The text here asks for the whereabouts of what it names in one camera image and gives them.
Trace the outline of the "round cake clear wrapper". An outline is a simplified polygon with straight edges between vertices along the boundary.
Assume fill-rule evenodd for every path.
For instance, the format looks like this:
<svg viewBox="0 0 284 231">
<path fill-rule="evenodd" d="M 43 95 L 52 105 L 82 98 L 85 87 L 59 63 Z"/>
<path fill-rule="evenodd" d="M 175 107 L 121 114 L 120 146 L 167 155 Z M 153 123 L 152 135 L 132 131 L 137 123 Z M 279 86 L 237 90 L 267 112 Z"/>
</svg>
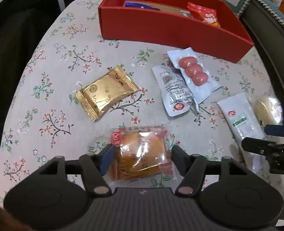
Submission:
<svg viewBox="0 0 284 231">
<path fill-rule="evenodd" d="M 266 125 L 281 125 L 283 121 L 283 110 L 277 98 L 264 96 L 252 102 L 256 118 L 262 128 Z"/>
</svg>

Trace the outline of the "white green snack pouch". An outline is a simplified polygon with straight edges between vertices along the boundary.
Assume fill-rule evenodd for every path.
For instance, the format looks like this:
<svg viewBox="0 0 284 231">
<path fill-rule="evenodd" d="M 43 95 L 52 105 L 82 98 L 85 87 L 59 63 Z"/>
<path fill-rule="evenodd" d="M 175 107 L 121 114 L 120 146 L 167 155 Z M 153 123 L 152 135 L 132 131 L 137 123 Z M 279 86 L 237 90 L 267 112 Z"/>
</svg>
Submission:
<svg viewBox="0 0 284 231">
<path fill-rule="evenodd" d="M 248 98 L 244 93 L 239 93 L 223 99 L 217 103 L 225 120 L 243 155 L 245 164 L 256 175 L 266 178 L 268 172 L 264 169 L 264 157 L 250 153 L 242 147 L 245 137 L 265 139 L 264 132 L 253 111 Z"/>
</svg>

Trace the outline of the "orange pastry clear wrapper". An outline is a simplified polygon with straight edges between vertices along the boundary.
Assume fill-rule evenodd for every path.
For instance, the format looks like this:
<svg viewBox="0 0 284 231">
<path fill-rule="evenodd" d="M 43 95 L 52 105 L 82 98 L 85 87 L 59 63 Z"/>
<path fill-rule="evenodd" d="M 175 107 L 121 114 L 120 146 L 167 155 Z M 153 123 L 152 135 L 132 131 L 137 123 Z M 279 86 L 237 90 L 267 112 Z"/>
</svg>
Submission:
<svg viewBox="0 0 284 231">
<path fill-rule="evenodd" d="M 164 125 L 111 129 L 88 144 L 89 154 L 99 154 L 108 144 L 115 146 L 112 163 L 104 179 L 115 187 L 163 188 L 177 180 L 170 149 L 175 143 Z"/>
</svg>

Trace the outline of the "white printed snack pouch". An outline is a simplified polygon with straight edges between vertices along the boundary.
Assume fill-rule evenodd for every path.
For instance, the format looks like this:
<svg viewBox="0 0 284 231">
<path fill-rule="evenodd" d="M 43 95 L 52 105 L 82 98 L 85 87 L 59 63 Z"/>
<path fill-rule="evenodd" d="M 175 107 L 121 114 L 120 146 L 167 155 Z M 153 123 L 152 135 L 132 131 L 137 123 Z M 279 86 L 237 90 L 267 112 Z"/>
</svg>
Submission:
<svg viewBox="0 0 284 231">
<path fill-rule="evenodd" d="M 152 72 L 160 88 L 162 102 L 169 117 L 185 114 L 189 110 L 196 115 L 200 114 L 199 105 L 178 69 L 154 66 Z"/>
</svg>

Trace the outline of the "gold foil snack packet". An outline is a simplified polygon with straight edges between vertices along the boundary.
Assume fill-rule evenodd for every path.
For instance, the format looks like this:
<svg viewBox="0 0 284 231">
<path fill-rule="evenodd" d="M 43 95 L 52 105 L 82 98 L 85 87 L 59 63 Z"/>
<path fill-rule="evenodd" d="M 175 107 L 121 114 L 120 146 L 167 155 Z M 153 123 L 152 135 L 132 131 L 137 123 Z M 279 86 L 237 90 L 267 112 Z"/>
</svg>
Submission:
<svg viewBox="0 0 284 231">
<path fill-rule="evenodd" d="M 80 89 L 76 98 L 91 120 L 97 121 L 115 103 L 138 89 L 126 72 L 117 65 L 95 82 Z"/>
</svg>

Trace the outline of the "pink sausage balls packet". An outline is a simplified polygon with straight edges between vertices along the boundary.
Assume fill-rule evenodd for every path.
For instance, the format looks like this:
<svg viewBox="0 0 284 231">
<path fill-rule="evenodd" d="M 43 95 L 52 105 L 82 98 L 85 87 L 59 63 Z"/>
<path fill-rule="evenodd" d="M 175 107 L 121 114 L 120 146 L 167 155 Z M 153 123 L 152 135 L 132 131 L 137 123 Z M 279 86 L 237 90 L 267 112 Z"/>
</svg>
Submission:
<svg viewBox="0 0 284 231">
<path fill-rule="evenodd" d="M 205 101 L 212 92 L 221 87 L 220 83 L 203 66 L 203 63 L 198 60 L 192 48 L 167 51 L 167 55 L 174 68 L 181 71 L 187 87 L 192 92 L 197 104 Z"/>
</svg>

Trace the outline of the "red Trolli gummy bag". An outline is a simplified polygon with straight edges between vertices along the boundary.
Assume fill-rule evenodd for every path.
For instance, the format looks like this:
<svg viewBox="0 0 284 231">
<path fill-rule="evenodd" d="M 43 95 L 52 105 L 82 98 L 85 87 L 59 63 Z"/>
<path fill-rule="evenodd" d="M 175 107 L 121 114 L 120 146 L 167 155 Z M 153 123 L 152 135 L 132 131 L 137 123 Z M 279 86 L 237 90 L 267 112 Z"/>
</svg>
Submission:
<svg viewBox="0 0 284 231">
<path fill-rule="evenodd" d="M 194 19 L 208 23 L 215 27 L 220 27 L 217 18 L 217 11 L 215 9 L 203 7 L 194 3 L 188 3 L 187 9 Z"/>
</svg>

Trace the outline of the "blue wafer biscuit pack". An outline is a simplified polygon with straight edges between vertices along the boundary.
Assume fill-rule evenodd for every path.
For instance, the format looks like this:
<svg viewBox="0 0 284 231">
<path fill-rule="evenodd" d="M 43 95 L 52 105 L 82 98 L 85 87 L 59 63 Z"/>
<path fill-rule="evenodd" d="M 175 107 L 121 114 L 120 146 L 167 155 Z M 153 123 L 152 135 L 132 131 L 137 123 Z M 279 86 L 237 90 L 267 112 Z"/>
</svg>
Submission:
<svg viewBox="0 0 284 231">
<path fill-rule="evenodd" d="M 151 9 L 151 10 L 158 10 L 160 11 L 159 8 L 152 6 L 152 5 L 146 5 L 143 3 L 138 3 L 138 2 L 130 2 L 126 1 L 124 4 L 125 7 L 130 7 L 130 8 L 141 8 L 141 9 Z"/>
</svg>

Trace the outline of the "red cardboard box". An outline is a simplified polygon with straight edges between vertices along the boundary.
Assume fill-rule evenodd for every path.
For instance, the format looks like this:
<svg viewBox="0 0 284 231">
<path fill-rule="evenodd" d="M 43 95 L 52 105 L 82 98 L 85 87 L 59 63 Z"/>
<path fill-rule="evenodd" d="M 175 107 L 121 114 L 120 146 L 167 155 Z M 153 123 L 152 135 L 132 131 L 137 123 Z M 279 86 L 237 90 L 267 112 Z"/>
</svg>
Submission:
<svg viewBox="0 0 284 231">
<path fill-rule="evenodd" d="M 167 6 L 168 11 L 126 7 L 126 1 Z M 217 11 L 219 26 L 177 15 L 192 2 Z M 103 0 L 98 8 L 101 35 L 193 50 L 237 63 L 254 45 L 245 27 L 221 0 Z"/>
</svg>

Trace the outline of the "black side table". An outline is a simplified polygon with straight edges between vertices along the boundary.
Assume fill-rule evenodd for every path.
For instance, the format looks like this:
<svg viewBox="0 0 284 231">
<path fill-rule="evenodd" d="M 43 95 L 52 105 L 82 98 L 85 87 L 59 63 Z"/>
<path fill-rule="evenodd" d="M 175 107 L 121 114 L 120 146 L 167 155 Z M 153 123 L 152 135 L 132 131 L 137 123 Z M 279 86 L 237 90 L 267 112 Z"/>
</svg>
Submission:
<svg viewBox="0 0 284 231">
<path fill-rule="evenodd" d="M 58 0 L 0 3 L 0 144 L 5 118 L 25 66 L 60 12 Z"/>
</svg>

